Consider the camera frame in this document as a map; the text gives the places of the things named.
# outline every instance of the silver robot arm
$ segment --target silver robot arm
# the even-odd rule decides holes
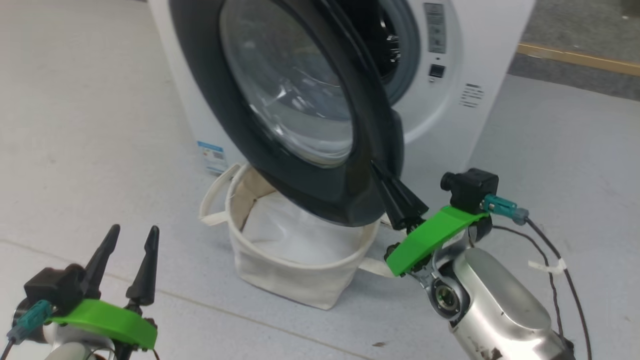
[[[452,272],[469,305],[450,329],[469,358],[575,360],[551,329],[547,310],[489,253],[465,250],[453,261]],[[434,294],[441,304],[443,291],[440,300]]]
[[[106,336],[78,329],[72,325],[59,326],[56,323],[42,327],[44,343],[51,344],[51,353],[45,360],[96,360],[106,358],[115,360],[113,341]],[[96,357],[96,353],[105,350],[108,355]]]

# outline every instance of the washing machine door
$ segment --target washing machine door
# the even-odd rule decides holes
[[[278,191],[361,226],[383,204],[371,163],[400,175],[401,123],[333,0],[171,0],[193,76],[221,125]]]

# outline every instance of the front-loading washing machine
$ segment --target front-loading washing machine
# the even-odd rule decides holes
[[[205,166],[248,160],[307,211],[383,213],[371,163],[431,207],[484,127],[534,0],[150,0]]]

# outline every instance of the grey floor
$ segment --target grey floor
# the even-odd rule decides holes
[[[637,0],[537,0],[522,41],[640,63]]]
[[[358,272],[338,304],[321,311],[236,276],[226,226],[207,228],[197,220],[212,178],[200,170],[145,3],[5,0],[2,6],[0,323],[6,330],[26,280],[44,266],[85,263],[114,223],[122,232],[102,292],[124,305],[142,243],[156,224],[158,295],[145,314],[159,324],[162,359],[465,358],[411,279]],[[500,175],[499,194],[529,208],[562,252],[595,359],[640,353],[639,114],[638,102],[508,76],[471,161]],[[382,256],[396,240],[382,231],[370,256]],[[547,276],[527,266],[540,261],[530,244],[495,231],[482,246],[552,309]],[[557,281],[565,333],[584,359],[571,295],[564,278]],[[43,359],[47,351],[25,343],[10,360]]]
[[[639,0],[537,0],[522,41],[640,63]],[[516,55],[510,74],[640,101],[640,77]]]

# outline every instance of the black cable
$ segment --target black cable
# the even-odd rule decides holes
[[[14,343],[15,343],[15,339],[12,338],[11,340],[9,340],[9,344],[7,344],[6,348],[4,348],[2,356],[0,356],[0,360],[6,360],[6,357],[9,356],[9,351],[11,351],[11,348],[13,347]]]
[[[547,235],[545,235],[545,233],[543,233],[542,230],[540,230],[540,228],[538,228],[538,226],[533,221],[531,221],[530,218],[528,217],[525,218],[525,221],[527,222],[527,224],[529,224],[529,226],[531,226],[531,229],[533,229],[533,231],[535,231],[542,238],[542,240],[547,244],[547,246],[556,255],[556,257],[558,259],[562,259],[556,247],[547,238]],[[587,330],[587,321],[584,318],[584,312],[582,312],[582,305],[580,304],[578,293],[577,291],[575,291],[575,286],[573,285],[573,279],[569,274],[569,269],[565,268],[564,274],[566,276],[567,282],[569,283],[569,289],[571,289],[571,294],[573,295],[573,299],[575,300],[575,305],[578,308],[578,314],[580,315],[580,322],[582,323],[582,331],[584,331],[584,341],[586,342],[586,345],[587,345],[587,359],[591,360],[591,340],[589,340],[589,331]]]
[[[536,243],[536,241],[533,240],[533,238],[531,236],[529,236],[529,235],[527,235],[525,233],[521,233],[520,231],[516,231],[516,230],[513,230],[511,228],[500,226],[500,225],[494,225],[493,228],[494,229],[498,229],[498,230],[509,231],[510,233],[514,233],[514,234],[520,235],[523,238],[529,240],[529,242],[531,242],[531,244],[533,244],[533,246],[540,253],[540,255],[542,255],[542,258],[545,260],[545,266],[549,266],[549,260],[547,259],[547,255],[545,254],[545,252],[542,251],[542,249],[540,248],[538,243]],[[560,340],[562,340],[562,342],[564,343],[564,331],[563,331],[563,328],[562,328],[562,320],[560,320],[560,306],[558,305],[558,291],[556,289],[556,284],[554,283],[554,275],[551,274],[551,273],[549,273],[549,283],[551,284],[551,290],[553,291],[553,294],[554,294],[554,308],[556,309],[556,320],[557,320],[557,323],[558,323],[558,335],[560,335]]]
[[[91,351],[91,352],[89,353],[89,355],[87,355],[87,356],[86,356],[86,359],[85,359],[85,360],[89,360],[89,358],[91,358],[91,356],[94,356],[94,355],[96,354],[96,352],[98,352],[98,351],[102,351],[102,350],[108,350],[110,353],[112,353],[112,354],[113,354],[113,360],[118,360],[118,358],[116,357],[116,352],[115,352],[115,350],[113,350],[113,349],[112,349],[112,348],[110,348],[110,347],[100,347],[100,348],[97,348],[97,349],[95,349],[95,350]]]

